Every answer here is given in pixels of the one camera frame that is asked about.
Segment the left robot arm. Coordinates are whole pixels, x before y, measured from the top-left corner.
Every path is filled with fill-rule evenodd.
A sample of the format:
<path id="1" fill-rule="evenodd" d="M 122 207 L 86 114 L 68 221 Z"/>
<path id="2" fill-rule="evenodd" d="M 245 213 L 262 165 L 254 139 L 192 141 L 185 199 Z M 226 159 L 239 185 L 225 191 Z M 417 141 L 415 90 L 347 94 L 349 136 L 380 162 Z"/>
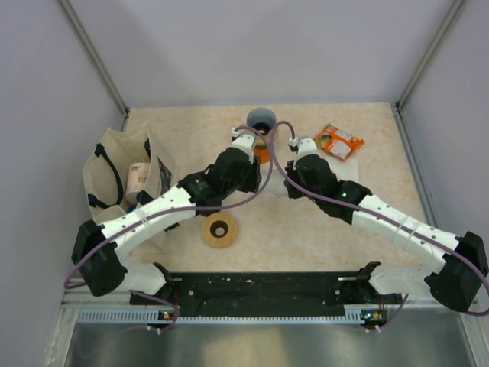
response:
<path id="1" fill-rule="evenodd" d="M 140 291 L 157 303 L 167 302 L 173 285 L 158 263 L 129 258 L 139 245 L 194 216 L 221 209 L 235 191 L 257 192 L 260 160 L 253 153 L 227 148 L 204 171 L 189 174 L 166 193 L 116 219 L 84 222 L 77 233 L 72 261 L 95 297 L 113 291 Z"/>

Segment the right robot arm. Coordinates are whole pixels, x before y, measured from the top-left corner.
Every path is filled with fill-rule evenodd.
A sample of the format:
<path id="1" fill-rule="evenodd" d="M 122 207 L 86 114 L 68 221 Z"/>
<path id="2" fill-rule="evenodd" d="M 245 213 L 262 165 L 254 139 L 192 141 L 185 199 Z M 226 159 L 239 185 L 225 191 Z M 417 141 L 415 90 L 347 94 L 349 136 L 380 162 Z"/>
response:
<path id="1" fill-rule="evenodd" d="M 377 233 L 422 262 L 406 268 L 375 265 L 356 284 L 363 301 L 375 302 L 383 294 L 430 294 L 450 310 L 479 317 L 488 314 L 470 309 L 479 289 L 488 286 L 487 255 L 479 235 L 456 235 L 420 222 L 367 187 L 337 178 L 317 154 L 288 161 L 284 177 L 291 198 L 306 197 L 326 215 Z"/>

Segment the blue ribbed glass dripper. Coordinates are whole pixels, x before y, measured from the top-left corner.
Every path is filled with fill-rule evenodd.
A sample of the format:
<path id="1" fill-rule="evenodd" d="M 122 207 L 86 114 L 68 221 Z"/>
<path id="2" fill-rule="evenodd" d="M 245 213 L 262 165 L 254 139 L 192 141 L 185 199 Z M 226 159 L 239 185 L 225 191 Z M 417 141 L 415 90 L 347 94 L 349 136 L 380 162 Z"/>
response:
<path id="1" fill-rule="evenodd" d="M 247 126 L 267 135 L 277 123 L 274 112 L 268 108 L 258 107 L 251 110 L 247 116 Z"/>

